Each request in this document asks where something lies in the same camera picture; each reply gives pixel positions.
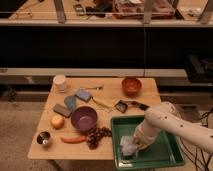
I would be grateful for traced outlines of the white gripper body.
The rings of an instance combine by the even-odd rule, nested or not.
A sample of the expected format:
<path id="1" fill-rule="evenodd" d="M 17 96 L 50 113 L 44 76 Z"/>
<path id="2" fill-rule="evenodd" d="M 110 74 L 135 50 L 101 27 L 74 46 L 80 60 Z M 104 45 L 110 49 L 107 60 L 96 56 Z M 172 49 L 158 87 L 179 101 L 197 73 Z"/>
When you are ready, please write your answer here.
<path id="1" fill-rule="evenodd" d="M 134 131 L 132 142 L 138 146 L 139 150 L 142 150 L 153 144 L 155 139 L 156 137 L 146 135 L 141 126 L 138 125 Z"/>

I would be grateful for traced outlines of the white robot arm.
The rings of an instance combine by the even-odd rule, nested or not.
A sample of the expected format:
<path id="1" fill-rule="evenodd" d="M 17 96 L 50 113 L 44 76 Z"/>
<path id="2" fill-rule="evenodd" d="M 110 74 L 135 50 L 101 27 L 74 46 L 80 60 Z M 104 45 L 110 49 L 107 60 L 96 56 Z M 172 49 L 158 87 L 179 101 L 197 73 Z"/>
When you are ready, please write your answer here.
<path id="1" fill-rule="evenodd" d="M 213 155 L 213 129 L 180 119 L 176 116 L 177 113 L 177 109 L 170 102 L 148 107 L 144 111 L 144 120 L 134 131 L 133 142 L 146 148 L 164 130 Z"/>

